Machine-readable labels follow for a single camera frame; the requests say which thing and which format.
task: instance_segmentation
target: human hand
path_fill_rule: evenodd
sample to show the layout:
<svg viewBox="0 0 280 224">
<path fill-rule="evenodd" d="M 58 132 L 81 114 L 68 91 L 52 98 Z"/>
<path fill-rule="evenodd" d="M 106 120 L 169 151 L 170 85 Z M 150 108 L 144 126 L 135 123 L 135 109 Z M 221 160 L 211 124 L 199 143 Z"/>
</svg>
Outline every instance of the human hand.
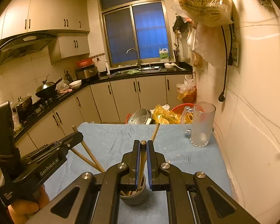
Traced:
<svg viewBox="0 0 280 224">
<path fill-rule="evenodd" d="M 40 197 L 38 203 L 28 200 L 16 200 L 8 206 L 8 211 L 15 224 L 24 224 L 28 221 L 26 214 L 33 214 L 39 209 L 44 208 L 50 202 L 44 185 L 39 188 L 39 192 Z"/>
</svg>

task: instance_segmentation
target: faucet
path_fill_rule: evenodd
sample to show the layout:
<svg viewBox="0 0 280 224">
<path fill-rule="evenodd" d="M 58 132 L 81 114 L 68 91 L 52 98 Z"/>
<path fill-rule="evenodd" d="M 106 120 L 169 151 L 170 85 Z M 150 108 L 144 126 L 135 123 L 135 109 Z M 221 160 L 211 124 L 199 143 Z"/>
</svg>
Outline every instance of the faucet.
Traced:
<svg viewBox="0 0 280 224">
<path fill-rule="evenodd" d="M 129 51 L 130 51 L 131 49 L 132 49 L 132 50 L 135 50 L 134 48 L 130 48 L 130 49 L 127 50 L 127 54 L 129 53 Z M 140 61 L 140 58 L 139 58 L 139 55 L 138 55 L 137 51 L 136 51 L 136 54 L 137 54 L 137 59 L 138 59 L 137 66 L 138 66 L 139 70 L 141 70 L 141 61 Z"/>
</svg>

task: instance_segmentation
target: table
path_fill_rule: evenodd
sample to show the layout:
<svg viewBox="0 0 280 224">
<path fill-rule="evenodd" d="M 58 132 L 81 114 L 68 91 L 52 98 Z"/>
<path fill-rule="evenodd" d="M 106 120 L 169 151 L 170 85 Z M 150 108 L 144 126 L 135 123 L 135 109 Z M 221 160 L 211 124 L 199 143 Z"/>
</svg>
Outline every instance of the table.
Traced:
<svg viewBox="0 0 280 224">
<path fill-rule="evenodd" d="M 135 139 L 150 140 L 154 129 L 155 125 L 89 123 L 82 123 L 78 127 L 78 130 L 84 135 L 84 141 L 105 170 L 121 162 L 124 153 L 132 151 Z M 198 148 L 191 145 L 190 140 L 185 137 L 182 125 L 160 125 L 154 148 L 156 152 L 164 154 L 166 161 L 170 160 L 171 164 L 183 172 L 191 174 L 198 171 L 205 172 L 231 196 L 230 180 L 213 134 L 206 147 Z M 81 144 L 77 145 L 75 149 L 88 157 Z M 84 172 L 99 173 L 69 151 L 66 163 L 45 182 L 50 199 L 53 199 Z M 147 188 L 149 188 L 147 166 L 145 166 L 144 174 Z M 118 223 L 168 223 L 166 192 L 149 190 L 147 202 L 137 207 L 127 206 L 120 200 Z"/>
</svg>

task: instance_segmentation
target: window frame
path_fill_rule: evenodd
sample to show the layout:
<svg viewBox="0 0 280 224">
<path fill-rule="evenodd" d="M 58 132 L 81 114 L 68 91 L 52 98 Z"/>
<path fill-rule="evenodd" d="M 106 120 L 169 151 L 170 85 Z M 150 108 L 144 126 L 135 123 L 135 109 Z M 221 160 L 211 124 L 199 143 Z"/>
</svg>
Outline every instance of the window frame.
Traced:
<svg viewBox="0 0 280 224">
<path fill-rule="evenodd" d="M 132 27 L 133 27 L 133 33 L 134 33 L 134 41 L 135 41 L 135 47 L 136 47 L 135 49 L 136 49 L 138 57 L 140 58 L 138 40 L 137 40 L 137 33 L 136 33 L 134 15 L 133 15 L 133 6 L 139 6 L 139 5 L 143 5 L 143 4 L 149 4 L 149 3 L 161 3 L 162 4 L 164 19 L 165 19 L 165 26 L 166 26 L 166 33 L 167 33 L 167 40 L 168 40 L 168 47 L 169 47 L 168 48 L 169 59 L 172 60 L 173 49 L 172 49 L 172 46 L 171 46 L 172 42 L 171 42 L 170 28 L 169 28 L 169 22 L 168 22 L 167 11 L 166 11 L 164 0 L 137 0 L 137 1 L 129 2 L 129 3 L 124 3 L 124 4 L 121 4 L 121 5 L 118 5 L 118 6 L 114 6 L 114 7 L 105 9 L 105 10 L 102 10 L 102 1 L 99 0 L 102 36 L 103 36 L 103 41 L 104 41 L 104 47 L 105 47 L 105 49 L 107 49 L 106 59 L 107 59 L 107 61 L 109 61 L 109 64 L 110 64 L 111 68 L 115 68 L 118 65 L 136 64 L 137 60 L 130 60 L 130 61 L 126 61 L 126 62 L 113 64 L 112 57 L 111 57 L 111 52 L 110 52 L 110 47 L 109 47 L 108 36 L 107 36 L 105 15 L 109 14 L 109 13 L 119 11 L 119 10 L 122 10 L 122 9 L 126 9 L 126 8 L 130 9 L 131 21 L 132 21 Z M 159 62 L 160 58 L 159 57 L 147 58 L 147 59 L 142 59 L 141 61 L 143 63 Z"/>
</svg>

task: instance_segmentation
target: frosted glass mug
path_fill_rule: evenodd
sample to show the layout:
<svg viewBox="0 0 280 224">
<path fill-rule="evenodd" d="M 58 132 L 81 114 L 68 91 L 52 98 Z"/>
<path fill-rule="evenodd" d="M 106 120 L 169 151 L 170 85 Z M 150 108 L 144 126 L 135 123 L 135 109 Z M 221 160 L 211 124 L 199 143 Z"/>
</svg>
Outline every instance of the frosted glass mug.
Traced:
<svg viewBox="0 0 280 224">
<path fill-rule="evenodd" d="M 188 129 L 188 125 L 184 124 L 186 113 L 193 114 L 192 128 Z M 191 143 L 196 147 L 204 147 L 208 144 L 211 136 L 216 107 L 207 102 L 199 102 L 194 104 L 194 107 L 184 107 L 181 115 L 181 123 L 184 124 L 186 134 L 190 136 Z"/>
</svg>

